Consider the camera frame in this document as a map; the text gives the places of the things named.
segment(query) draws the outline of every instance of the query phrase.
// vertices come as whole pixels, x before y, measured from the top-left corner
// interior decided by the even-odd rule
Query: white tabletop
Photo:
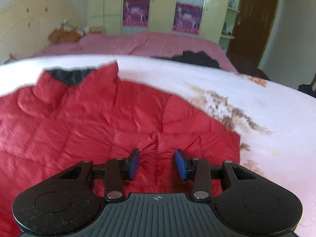
[[[303,216],[296,233],[315,237],[315,98],[269,81],[259,85],[254,78],[219,69],[116,55],[42,57],[1,66],[0,95],[36,83],[43,69],[84,68],[113,60],[118,62],[120,78],[178,94],[233,126],[245,147],[241,165],[297,195]]]

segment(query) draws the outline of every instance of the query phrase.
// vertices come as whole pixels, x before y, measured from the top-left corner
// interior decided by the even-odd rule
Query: black cloth
[[[68,86],[74,86],[80,84],[83,79],[95,68],[89,69],[79,69],[79,70],[63,70],[63,69],[53,69],[47,70],[54,79],[61,81]]]
[[[215,69],[220,68],[219,63],[216,60],[213,60],[203,51],[200,51],[197,53],[194,53],[192,51],[183,51],[182,55],[175,55],[175,56],[172,56],[171,58],[168,58],[168,57],[154,57],[154,58],[183,62],[183,63],[205,66],[205,67],[215,68]]]
[[[311,85],[299,85],[298,90],[316,98],[316,90],[313,91],[313,87]]]

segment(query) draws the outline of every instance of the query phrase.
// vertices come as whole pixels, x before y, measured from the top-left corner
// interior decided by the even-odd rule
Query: crosshair logo
[[[154,199],[157,200],[157,201],[160,201],[162,199],[162,197],[157,195],[157,196],[154,197]]]

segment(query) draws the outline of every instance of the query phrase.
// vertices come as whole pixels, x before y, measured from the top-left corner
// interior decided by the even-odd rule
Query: door handle
[[[239,17],[238,20],[237,20],[237,26],[240,26],[241,21],[242,21],[242,20],[241,20],[241,17]]]

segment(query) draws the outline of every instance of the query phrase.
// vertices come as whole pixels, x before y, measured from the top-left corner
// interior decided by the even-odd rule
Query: quilted red fabric
[[[117,73],[115,62],[67,87],[44,72],[36,86],[0,98],[0,236],[19,234],[11,206],[20,192],[81,160],[101,164],[138,148],[140,166],[126,193],[188,191],[176,149],[212,164],[239,162],[236,133],[180,97]]]

